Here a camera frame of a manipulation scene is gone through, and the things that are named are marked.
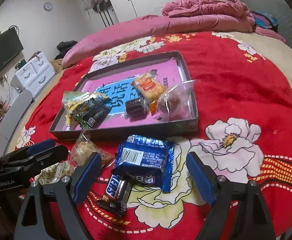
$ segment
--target red blanket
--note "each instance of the red blanket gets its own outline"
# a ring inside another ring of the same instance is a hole
[[[217,174],[232,181],[254,179],[262,188],[276,234],[292,226],[292,90],[281,71],[254,48],[225,33],[189,33],[147,37],[80,61],[65,71],[39,104],[23,130],[18,146],[54,138],[49,128],[60,110],[64,90],[89,71],[118,61],[179,50],[195,84],[199,109],[198,133],[176,137],[171,193],[135,186],[125,217],[100,209],[110,169],[93,184],[78,206],[94,239],[193,240],[209,212],[185,166],[187,152],[195,151]],[[116,152],[118,141],[93,141]],[[73,141],[60,141],[71,149]],[[237,202],[232,204],[231,231]]]

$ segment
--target barcode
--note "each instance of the barcode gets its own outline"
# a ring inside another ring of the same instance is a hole
[[[140,165],[142,158],[143,158],[144,152],[137,151],[137,150],[131,150],[124,148],[123,153],[121,156],[121,161],[119,164],[122,164],[124,162]]]

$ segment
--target pink comforter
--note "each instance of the pink comforter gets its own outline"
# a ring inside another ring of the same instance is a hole
[[[222,14],[236,18],[250,17],[250,11],[240,0],[177,0],[164,5],[162,15],[191,17],[197,15]]]
[[[177,5],[190,4],[191,0],[179,0],[166,4],[165,11],[172,12]],[[78,61],[98,54],[99,52],[118,46],[125,42],[152,35],[163,35],[187,32],[252,32],[255,20],[247,11],[247,6],[238,0],[227,0],[226,2],[212,0],[204,1],[200,11],[202,14],[191,17],[174,17],[148,15],[137,19],[118,23],[95,32],[77,43],[65,55],[62,66],[68,67]]]

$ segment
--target black clamp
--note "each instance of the black clamp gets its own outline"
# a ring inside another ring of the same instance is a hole
[[[51,218],[49,202],[56,202],[70,240],[92,240],[76,204],[83,202],[97,178],[102,159],[92,153],[83,166],[72,176],[62,177],[57,183],[40,185],[31,183],[18,215],[14,240],[52,240],[59,234]]]
[[[230,240],[275,240],[272,219],[260,187],[254,180],[247,184],[217,176],[195,152],[186,165],[204,201],[212,207],[196,240],[219,240],[232,201],[238,201],[237,215]]]

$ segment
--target gray headboard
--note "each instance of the gray headboard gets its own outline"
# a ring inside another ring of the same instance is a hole
[[[270,13],[278,21],[278,34],[287,40],[292,48],[292,10],[285,0],[241,0],[252,11]]]

